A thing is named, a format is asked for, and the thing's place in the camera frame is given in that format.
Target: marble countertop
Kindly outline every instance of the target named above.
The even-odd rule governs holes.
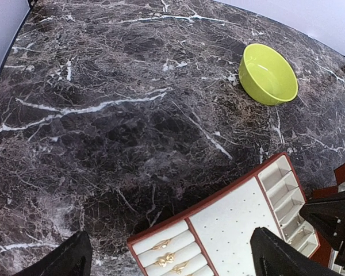
[[[290,103],[241,87],[246,45],[280,52]],[[140,275],[125,240],[287,151],[307,195],[345,162],[345,57],[212,1],[40,1],[0,77],[0,275],[79,229],[93,275]]]

